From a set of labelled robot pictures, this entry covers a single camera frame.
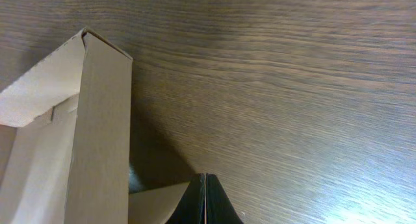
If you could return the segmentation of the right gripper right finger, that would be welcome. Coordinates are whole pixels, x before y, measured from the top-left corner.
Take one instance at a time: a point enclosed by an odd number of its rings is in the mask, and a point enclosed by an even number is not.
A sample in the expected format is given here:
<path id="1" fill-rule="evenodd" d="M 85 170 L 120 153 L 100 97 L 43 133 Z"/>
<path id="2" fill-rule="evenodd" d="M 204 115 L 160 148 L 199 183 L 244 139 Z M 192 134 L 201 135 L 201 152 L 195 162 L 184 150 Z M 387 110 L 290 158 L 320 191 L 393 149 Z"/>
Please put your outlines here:
<path id="1" fill-rule="evenodd" d="M 207 174 L 205 201 L 207 224 L 243 224 L 214 174 Z"/>

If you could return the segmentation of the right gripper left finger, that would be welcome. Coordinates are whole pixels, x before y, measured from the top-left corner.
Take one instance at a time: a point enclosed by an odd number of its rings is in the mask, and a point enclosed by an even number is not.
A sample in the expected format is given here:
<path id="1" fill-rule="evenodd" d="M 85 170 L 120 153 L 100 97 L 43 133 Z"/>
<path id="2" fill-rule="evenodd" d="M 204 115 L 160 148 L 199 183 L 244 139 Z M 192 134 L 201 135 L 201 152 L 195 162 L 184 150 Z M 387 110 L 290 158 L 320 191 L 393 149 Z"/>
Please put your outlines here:
<path id="1" fill-rule="evenodd" d="M 166 224 L 204 224 L 205 175 L 197 174 L 187 186 Z"/>

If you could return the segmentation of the cardboard box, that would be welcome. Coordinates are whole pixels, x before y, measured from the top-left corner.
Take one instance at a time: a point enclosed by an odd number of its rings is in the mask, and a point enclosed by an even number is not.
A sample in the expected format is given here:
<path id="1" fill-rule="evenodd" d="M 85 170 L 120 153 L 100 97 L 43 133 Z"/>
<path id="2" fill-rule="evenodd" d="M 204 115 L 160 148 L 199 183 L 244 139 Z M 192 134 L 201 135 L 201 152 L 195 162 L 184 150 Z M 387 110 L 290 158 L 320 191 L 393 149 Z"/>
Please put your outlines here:
<path id="1" fill-rule="evenodd" d="M 133 59 L 83 28 L 1 92 L 2 223 L 166 223 L 185 183 L 129 193 Z"/>

